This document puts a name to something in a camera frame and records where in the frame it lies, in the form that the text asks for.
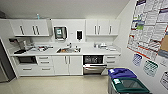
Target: drawer handle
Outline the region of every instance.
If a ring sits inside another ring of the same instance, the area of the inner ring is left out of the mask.
[[[23,70],[32,70],[32,68],[30,68],[30,69],[23,69]]]
[[[41,62],[41,63],[49,63],[49,62]]]
[[[115,58],[115,57],[107,57],[107,58]]]
[[[48,57],[39,57],[39,59],[48,59]]]
[[[106,61],[107,63],[115,63],[115,61]]]
[[[48,69],[43,69],[43,68],[42,68],[42,70],[50,70],[50,68],[48,68]]]

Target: cabinet handle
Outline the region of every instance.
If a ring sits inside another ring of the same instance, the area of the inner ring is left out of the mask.
[[[39,57],[39,59],[48,59],[48,57]]]
[[[115,58],[115,57],[107,57],[107,58]]]
[[[35,30],[34,30],[34,26],[32,26],[32,27],[33,27],[34,35],[36,35]]]
[[[38,27],[37,27],[37,26],[36,26],[36,29],[37,29],[37,33],[38,33],[38,35],[40,35],[40,34],[39,34],[39,31],[38,31]]]
[[[70,61],[71,61],[71,60],[70,60],[70,56],[69,56],[69,64],[70,64]]]
[[[50,68],[48,68],[48,69],[43,69],[43,68],[42,68],[42,70],[50,70]]]
[[[98,30],[98,35],[99,35],[99,33],[100,33],[100,26],[99,26],[99,30]]]
[[[67,61],[66,61],[66,56],[65,56],[65,63],[67,64]]]
[[[95,34],[96,34],[96,26],[95,26]]]
[[[115,61],[106,61],[107,63],[115,63]]]
[[[109,35],[111,34],[111,26],[110,26],[110,32],[109,32]]]
[[[24,35],[22,26],[20,26],[20,30],[22,31],[22,34]]]
[[[32,68],[30,68],[30,69],[23,69],[23,70],[32,70]]]
[[[49,62],[41,62],[41,63],[49,63]]]

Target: microwave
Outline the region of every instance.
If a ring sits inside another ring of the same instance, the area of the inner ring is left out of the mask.
[[[37,64],[35,56],[19,56],[17,57],[19,64]]]

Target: notice board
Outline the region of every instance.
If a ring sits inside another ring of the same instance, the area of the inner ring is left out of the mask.
[[[168,0],[139,0],[135,6],[127,48],[155,61],[168,58]]]

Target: cabinet door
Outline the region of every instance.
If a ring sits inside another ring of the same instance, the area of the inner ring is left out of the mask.
[[[98,35],[97,20],[86,20],[86,35]]]
[[[46,20],[35,20],[35,31],[37,35],[49,36],[47,21]]]
[[[34,20],[22,20],[26,36],[37,35]]]
[[[52,56],[55,75],[69,75],[67,56]]]
[[[15,36],[24,36],[22,20],[9,20]]]
[[[98,35],[109,35],[110,20],[98,20]]]
[[[70,75],[83,75],[83,56],[69,56]]]
[[[110,20],[110,35],[118,35],[120,20]]]

